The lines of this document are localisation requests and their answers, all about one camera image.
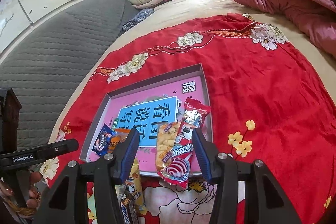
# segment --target red blanket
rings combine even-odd
[[[317,222],[336,191],[335,105],[281,30],[241,15],[189,20],[111,52],[69,110],[58,140],[76,138],[82,145],[106,93],[198,63],[206,76],[219,150],[246,162],[262,159],[302,222]],[[47,161],[41,167],[46,182],[51,186],[79,153]],[[158,179],[142,178],[142,183],[148,209],[142,223],[209,221],[213,186],[191,180],[182,191]],[[238,204],[237,223],[243,223],[243,206],[244,201]]]

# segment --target yellow flower print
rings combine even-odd
[[[69,125],[70,125],[70,122],[68,122],[67,125],[63,127],[64,131],[66,131],[67,134],[71,133],[71,129],[67,127]]]
[[[248,130],[255,129],[255,123],[253,120],[248,120],[245,124]]]
[[[331,196],[327,199],[327,201],[324,203],[324,208],[328,208],[329,203],[331,201]]]
[[[247,152],[251,152],[252,150],[252,141],[243,141],[241,144],[238,145],[236,153],[238,155],[241,155],[242,158],[245,158],[247,155]]]
[[[243,135],[240,135],[240,132],[237,131],[234,134],[229,134],[228,144],[232,144],[233,147],[237,147],[239,143],[242,141]]]
[[[89,212],[89,219],[95,220],[97,218],[93,213]]]
[[[202,193],[207,189],[204,180],[189,179],[189,189],[195,190],[197,193]]]

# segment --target blue snack wrapper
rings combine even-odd
[[[96,152],[99,156],[104,156],[109,152],[110,141],[116,135],[117,133],[114,130],[104,124],[93,145],[92,151]]]

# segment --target yellow snack bag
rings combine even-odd
[[[132,195],[137,213],[145,215],[147,213],[147,209],[145,206],[142,193],[140,169],[137,158],[135,158],[134,160],[131,173],[129,175],[129,178],[125,181],[125,185],[127,186],[128,191]]]
[[[170,164],[166,154],[173,148],[181,122],[162,123],[156,140],[155,166],[158,171]]]

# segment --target white flower print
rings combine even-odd
[[[40,168],[40,173],[42,174],[46,184],[49,186],[48,184],[48,180],[47,179],[53,179],[54,176],[56,175],[57,172],[57,168],[58,168],[59,164],[58,164],[58,158],[54,158],[54,159],[50,159],[50,160],[46,160],[45,163],[43,163],[43,165]]]
[[[131,73],[137,72],[142,68],[142,65],[145,63],[148,58],[148,53],[136,54],[133,56],[132,61],[127,62],[125,69]]]
[[[185,46],[192,46],[195,43],[201,43],[202,39],[203,35],[199,34],[198,32],[193,32],[193,33],[187,33],[183,37],[179,37],[176,42],[179,46],[185,47]]]
[[[146,52],[134,55],[131,61],[127,62],[125,65],[120,65],[116,70],[110,73],[107,82],[111,83],[112,81],[119,80],[120,77],[129,76],[131,73],[137,72],[142,68],[147,58],[148,53]]]
[[[60,129],[58,131],[58,136],[57,136],[57,138],[54,142],[56,143],[56,142],[60,142],[60,141],[63,141],[63,140],[65,140],[65,132]]]
[[[162,187],[147,187],[144,191],[146,208],[152,216],[159,216],[160,224],[208,223],[216,195],[216,185],[202,182],[203,190],[183,190],[179,186],[159,181]],[[239,184],[239,191],[245,189]]]
[[[278,48],[276,43],[284,44],[288,41],[284,33],[271,24],[256,24],[251,29],[250,38],[253,43],[260,43],[266,50],[275,50]]]
[[[125,66],[119,66],[116,70],[110,73],[110,77],[107,79],[107,82],[110,83],[111,81],[117,81],[124,75],[128,76],[129,72],[125,69]]]

